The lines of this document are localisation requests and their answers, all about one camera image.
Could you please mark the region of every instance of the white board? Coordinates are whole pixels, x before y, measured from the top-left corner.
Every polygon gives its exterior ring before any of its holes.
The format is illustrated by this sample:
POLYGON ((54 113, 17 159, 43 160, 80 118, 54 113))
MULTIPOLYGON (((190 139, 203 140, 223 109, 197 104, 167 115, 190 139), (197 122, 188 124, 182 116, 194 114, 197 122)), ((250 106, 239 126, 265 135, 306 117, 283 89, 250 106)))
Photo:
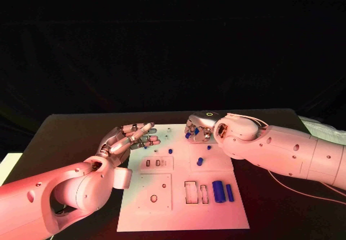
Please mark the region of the white board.
POLYGON ((190 143, 185 124, 155 125, 155 128, 161 145, 133 150, 130 154, 129 168, 133 175, 130 188, 123 194, 117 231, 249 229, 233 160, 216 139, 201 144, 190 143), (174 166, 145 170, 146 158, 161 157, 172 157, 174 166), (204 158, 203 166, 198 166, 200 157, 204 158), (227 196, 227 184, 231 184, 234 202, 230 202, 229 197, 227 202, 216 202, 214 181, 223 181, 227 196), (187 203, 187 182, 197 182, 198 203, 194 204, 187 203), (208 204, 203 201, 204 185, 208 204))

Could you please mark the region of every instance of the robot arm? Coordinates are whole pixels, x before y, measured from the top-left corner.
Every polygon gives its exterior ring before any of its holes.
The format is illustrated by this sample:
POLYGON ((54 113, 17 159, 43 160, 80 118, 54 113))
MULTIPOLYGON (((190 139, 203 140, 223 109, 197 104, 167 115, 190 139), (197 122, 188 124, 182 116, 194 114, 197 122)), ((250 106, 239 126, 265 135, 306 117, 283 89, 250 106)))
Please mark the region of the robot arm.
POLYGON ((233 113, 221 117, 216 112, 201 111, 190 116, 187 138, 205 142, 214 134, 231 158, 247 159, 278 174, 321 181, 346 190, 345 145, 260 122, 233 113))
POLYGON ((113 188, 128 189, 133 171, 119 167, 130 149, 161 144, 155 123, 116 127, 96 156, 0 187, 0 240, 47 239, 107 203, 113 188), (67 205, 51 208, 51 195, 67 205))

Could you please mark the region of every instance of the black curtain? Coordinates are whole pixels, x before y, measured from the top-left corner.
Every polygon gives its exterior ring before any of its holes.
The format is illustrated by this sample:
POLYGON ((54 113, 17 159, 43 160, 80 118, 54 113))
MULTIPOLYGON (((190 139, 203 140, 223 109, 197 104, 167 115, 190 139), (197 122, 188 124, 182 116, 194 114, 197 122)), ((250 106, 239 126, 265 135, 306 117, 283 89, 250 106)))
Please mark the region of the black curtain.
POLYGON ((2 152, 51 114, 292 108, 345 129, 340 2, 2 10, 2 152))

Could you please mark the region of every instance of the hole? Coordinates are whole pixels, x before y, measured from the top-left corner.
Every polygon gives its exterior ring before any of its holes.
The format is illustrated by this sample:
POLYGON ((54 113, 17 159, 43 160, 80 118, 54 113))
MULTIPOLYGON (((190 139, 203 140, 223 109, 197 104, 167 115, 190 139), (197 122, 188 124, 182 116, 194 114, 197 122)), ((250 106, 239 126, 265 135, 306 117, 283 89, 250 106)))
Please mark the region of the hole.
POLYGON ((35 201, 35 191, 31 190, 31 191, 28 192, 27 196, 28 196, 30 202, 32 203, 32 202, 35 201))
POLYGON ((156 195, 154 195, 154 196, 151 197, 151 201, 152 201, 154 203, 158 201, 158 196, 156 196, 156 195))

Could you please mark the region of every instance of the robotic hand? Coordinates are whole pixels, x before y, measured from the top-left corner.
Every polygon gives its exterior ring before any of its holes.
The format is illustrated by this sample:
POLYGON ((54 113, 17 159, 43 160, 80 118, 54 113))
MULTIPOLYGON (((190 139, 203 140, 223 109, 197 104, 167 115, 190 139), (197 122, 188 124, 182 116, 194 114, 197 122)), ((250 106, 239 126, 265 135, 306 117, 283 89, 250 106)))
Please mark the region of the robotic hand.
POLYGON ((278 174, 321 181, 346 190, 346 147, 260 119, 198 111, 185 127, 192 142, 214 138, 226 154, 278 174))
POLYGON ((155 123, 116 127, 84 162, 0 187, 0 239, 47 239, 107 203, 113 188, 128 189, 133 171, 117 167, 130 149, 158 145, 155 123), (51 208, 51 195, 67 207, 51 208))

